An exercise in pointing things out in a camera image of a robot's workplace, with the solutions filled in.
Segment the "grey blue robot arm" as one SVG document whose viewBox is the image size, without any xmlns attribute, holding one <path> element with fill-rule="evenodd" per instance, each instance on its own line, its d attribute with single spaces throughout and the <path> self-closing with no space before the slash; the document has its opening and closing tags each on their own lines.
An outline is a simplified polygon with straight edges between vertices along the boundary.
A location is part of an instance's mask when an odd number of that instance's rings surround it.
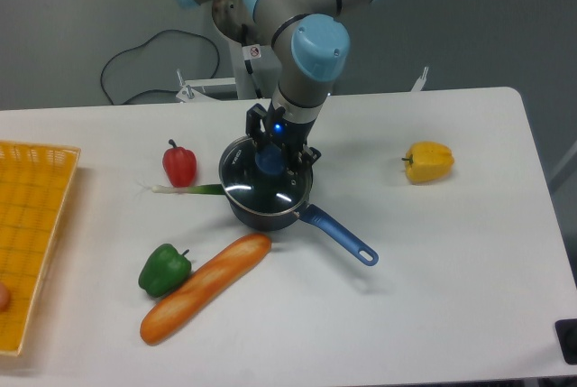
<svg viewBox="0 0 577 387">
<path fill-rule="evenodd" d="M 215 0 L 178 0 L 201 5 Z M 343 72 L 350 49 L 338 16 L 377 0 L 242 0 L 256 30 L 281 66 L 267 111 L 247 119 L 261 166 L 291 171 L 311 166 L 318 153 L 307 138 L 334 82 Z"/>
</svg>

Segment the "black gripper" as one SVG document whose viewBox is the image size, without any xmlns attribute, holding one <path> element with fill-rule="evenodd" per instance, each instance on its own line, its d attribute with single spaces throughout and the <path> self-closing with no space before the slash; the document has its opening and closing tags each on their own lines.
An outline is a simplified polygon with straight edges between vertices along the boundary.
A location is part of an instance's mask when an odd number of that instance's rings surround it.
<svg viewBox="0 0 577 387">
<path fill-rule="evenodd" d="M 260 104 L 249 108 L 245 133 L 259 149 L 259 169 L 292 173 L 310 169 L 322 156 L 307 142 L 314 123 L 315 120 L 304 124 L 290 122 L 282 111 L 269 111 L 267 114 Z"/>
</svg>

